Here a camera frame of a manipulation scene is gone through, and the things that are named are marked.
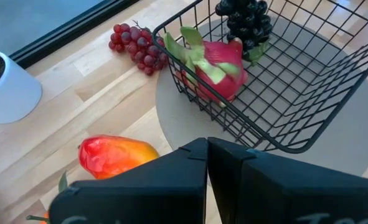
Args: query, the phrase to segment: wire basket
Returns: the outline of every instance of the wire basket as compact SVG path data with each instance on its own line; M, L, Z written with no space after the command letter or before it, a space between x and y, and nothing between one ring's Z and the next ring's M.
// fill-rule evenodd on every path
M179 28L191 26L206 41L226 41L227 18L215 14L217 3L193 2L158 26L153 39L170 32L186 47ZM368 25L367 3L359 1L352 7L331 0L267 3L273 25L270 46L257 65L243 61L249 79L231 103L166 49L154 44L169 56L178 91L236 141L264 151L301 153L313 145L368 76L368 44L354 50L360 32ZM201 90L189 88L182 81L185 77L177 75L183 70L225 106L199 97Z

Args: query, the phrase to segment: white flower pot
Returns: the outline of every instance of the white flower pot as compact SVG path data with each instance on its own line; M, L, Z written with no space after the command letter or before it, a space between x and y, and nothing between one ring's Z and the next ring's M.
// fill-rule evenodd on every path
M5 69L0 77L0 123L24 118L41 99L41 84L8 56L0 52Z

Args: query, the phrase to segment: fruit basket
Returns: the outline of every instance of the fruit basket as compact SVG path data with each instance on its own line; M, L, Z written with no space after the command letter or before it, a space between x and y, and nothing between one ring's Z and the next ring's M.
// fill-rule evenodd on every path
M232 102L166 49L154 44L167 53L178 91L237 142L264 151L305 152L368 76L368 42L354 47L368 25L368 15L360 12L365 1L352 8L331 0L313 1L312 8L308 6L310 2L267 1L273 26L268 48L256 65L243 63L248 81ZM176 30L177 26L191 26L203 34L204 40L226 42L228 17L216 15L218 3L193 2L155 28L153 39L170 32L186 46ZM338 11L345 12L345 16L337 18ZM199 97L202 90L189 88L185 83L192 81L177 75L182 71L222 103Z

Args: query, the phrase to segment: wooden countertop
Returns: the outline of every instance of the wooden countertop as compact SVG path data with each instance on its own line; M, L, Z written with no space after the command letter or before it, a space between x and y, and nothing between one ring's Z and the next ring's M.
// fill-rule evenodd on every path
M88 136L126 136L149 142L161 155L171 152L156 114L158 74L147 77L129 55L112 53L108 41L114 24L133 25L134 19L153 29L191 2L141 0L27 69L40 80L44 93L26 118L0 124L0 223L28 223L26 215L43 215L65 170L69 182L92 179L77 160L77 145ZM305 2L305 7L313 4ZM357 3L342 2L349 7ZM207 1L198 10L204 17L205 6ZM321 6L321 11L329 7L327 3ZM298 14L295 19L301 21L304 16ZM183 19L185 24L194 24L193 15ZM170 27L173 35L178 35L178 24L173 22ZM352 27L357 26L359 21L354 21ZM368 27L366 30L360 40L368 38ZM338 35L334 41L342 38ZM211 190L207 196L207 223L220 223Z

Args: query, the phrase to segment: dragon fruit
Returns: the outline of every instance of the dragon fruit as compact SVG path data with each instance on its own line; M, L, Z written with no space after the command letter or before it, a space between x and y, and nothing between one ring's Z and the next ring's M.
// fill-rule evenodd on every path
M181 34L190 48L179 45L170 33L166 33L164 43L167 50L222 97L233 101L236 92L247 81L247 73L242 64L242 41L239 38L231 40L228 44L203 41L201 34L191 27L182 27ZM197 94L201 98L210 98L220 106L225 106L206 87L198 85L190 74L182 71L176 72L176 76L192 90L196 86Z

